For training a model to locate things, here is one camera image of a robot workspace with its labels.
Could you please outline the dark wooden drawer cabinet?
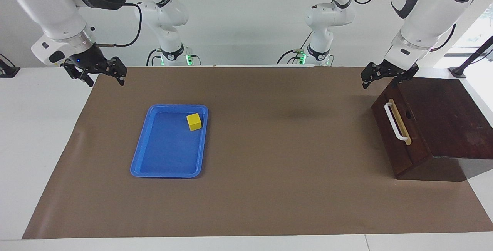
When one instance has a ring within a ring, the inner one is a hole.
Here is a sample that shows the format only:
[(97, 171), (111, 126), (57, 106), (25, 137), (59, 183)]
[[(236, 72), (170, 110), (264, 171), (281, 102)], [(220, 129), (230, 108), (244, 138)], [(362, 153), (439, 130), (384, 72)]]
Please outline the dark wooden drawer cabinet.
[(493, 127), (460, 80), (413, 78), (389, 88), (432, 155), (493, 160)]

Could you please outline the yellow cube block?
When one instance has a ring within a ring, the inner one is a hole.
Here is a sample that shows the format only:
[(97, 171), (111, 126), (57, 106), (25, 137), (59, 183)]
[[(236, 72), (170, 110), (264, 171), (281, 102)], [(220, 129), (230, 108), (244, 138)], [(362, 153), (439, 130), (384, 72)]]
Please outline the yellow cube block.
[(187, 115), (186, 120), (190, 131), (199, 130), (203, 126), (199, 113)]

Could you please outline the brown paper table mat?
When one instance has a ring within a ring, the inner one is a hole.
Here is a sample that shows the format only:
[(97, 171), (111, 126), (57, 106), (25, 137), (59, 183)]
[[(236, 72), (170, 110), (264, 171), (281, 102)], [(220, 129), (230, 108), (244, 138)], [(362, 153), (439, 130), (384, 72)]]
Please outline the brown paper table mat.
[[(356, 67), (131, 67), (102, 75), (23, 239), (493, 231), (466, 181), (396, 180)], [(155, 104), (208, 107), (193, 179), (130, 172)]]

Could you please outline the wooden drawer with white handle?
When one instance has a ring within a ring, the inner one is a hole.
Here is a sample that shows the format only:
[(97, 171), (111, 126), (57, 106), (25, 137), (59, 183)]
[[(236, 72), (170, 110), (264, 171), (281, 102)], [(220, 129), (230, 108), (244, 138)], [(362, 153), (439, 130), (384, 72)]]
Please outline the wooden drawer with white handle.
[(371, 109), (395, 178), (428, 180), (421, 167), (430, 157), (430, 151), (400, 90), (388, 86)]

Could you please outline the black table clamp mount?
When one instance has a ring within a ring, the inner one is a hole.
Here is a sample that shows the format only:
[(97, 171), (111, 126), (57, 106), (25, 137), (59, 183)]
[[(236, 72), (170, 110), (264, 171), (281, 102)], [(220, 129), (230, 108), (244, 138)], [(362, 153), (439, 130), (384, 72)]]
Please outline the black table clamp mount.
[(0, 53), (0, 78), (13, 78), (19, 70), (20, 67), (14, 65), (9, 58)]

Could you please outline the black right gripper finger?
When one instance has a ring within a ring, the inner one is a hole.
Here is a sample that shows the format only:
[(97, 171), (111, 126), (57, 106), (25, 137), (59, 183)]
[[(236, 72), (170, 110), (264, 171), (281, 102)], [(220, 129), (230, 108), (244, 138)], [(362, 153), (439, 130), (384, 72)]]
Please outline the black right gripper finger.
[(124, 85), (127, 72), (127, 67), (117, 56), (106, 60), (106, 75), (114, 77), (120, 86)]
[(62, 68), (67, 72), (71, 79), (84, 81), (89, 87), (94, 86), (94, 81), (88, 76), (86, 70), (80, 71), (73, 62), (63, 62)]

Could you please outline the blue plastic tray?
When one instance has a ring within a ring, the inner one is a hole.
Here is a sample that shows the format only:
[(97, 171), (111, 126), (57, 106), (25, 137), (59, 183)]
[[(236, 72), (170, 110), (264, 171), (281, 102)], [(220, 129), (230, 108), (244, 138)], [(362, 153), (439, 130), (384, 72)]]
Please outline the blue plastic tray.
[[(186, 116), (199, 113), (202, 128), (190, 131)], [(197, 177), (204, 160), (208, 107), (152, 105), (146, 114), (130, 166), (134, 177)]]

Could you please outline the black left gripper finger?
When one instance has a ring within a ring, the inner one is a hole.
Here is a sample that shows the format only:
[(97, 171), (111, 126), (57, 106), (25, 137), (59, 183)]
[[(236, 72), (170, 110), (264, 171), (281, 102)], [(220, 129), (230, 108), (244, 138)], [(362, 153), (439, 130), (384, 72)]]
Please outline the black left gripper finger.
[(361, 72), (363, 89), (367, 89), (373, 81), (385, 77), (386, 69), (381, 64), (368, 63)]
[(391, 81), (391, 87), (395, 88), (399, 83), (403, 81), (411, 80), (414, 77), (414, 74), (398, 74)]

